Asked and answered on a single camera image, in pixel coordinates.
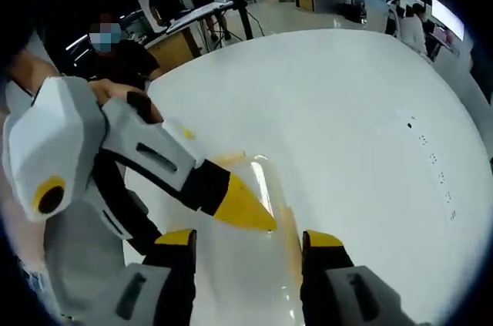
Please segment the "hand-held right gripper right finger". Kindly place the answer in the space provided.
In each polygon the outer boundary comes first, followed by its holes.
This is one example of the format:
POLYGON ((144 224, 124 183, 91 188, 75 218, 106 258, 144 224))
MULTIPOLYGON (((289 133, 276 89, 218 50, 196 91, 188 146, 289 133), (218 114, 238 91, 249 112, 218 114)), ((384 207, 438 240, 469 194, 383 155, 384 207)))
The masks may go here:
POLYGON ((413 325, 400 295, 370 268, 356 266, 341 240, 305 230, 300 299, 306 325, 413 325))

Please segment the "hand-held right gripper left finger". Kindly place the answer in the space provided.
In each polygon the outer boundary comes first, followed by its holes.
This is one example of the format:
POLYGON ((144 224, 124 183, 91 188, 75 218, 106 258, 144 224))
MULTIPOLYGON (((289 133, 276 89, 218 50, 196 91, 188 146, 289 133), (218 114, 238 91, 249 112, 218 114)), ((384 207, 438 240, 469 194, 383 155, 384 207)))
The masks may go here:
POLYGON ((96 298, 97 325, 188 325, 196 296, 196 230, 159 237, 96 298))

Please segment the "person's left hand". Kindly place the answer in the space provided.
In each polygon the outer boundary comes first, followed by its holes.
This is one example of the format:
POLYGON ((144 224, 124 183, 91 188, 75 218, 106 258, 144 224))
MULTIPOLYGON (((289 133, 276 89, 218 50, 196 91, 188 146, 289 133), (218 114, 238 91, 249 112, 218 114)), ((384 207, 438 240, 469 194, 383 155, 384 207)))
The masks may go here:
POLYGON ((89 86, 95 93, 100 104, 107 103, 111 98, 119 98, 128 102, 128 98, 139 98, 144 102, 146 110, 149 111, 151 123, 162 123, 163 117, 153 104, 146 92, 133 86, 119 84, 108 79, 99 79, 89 82, 89 86))

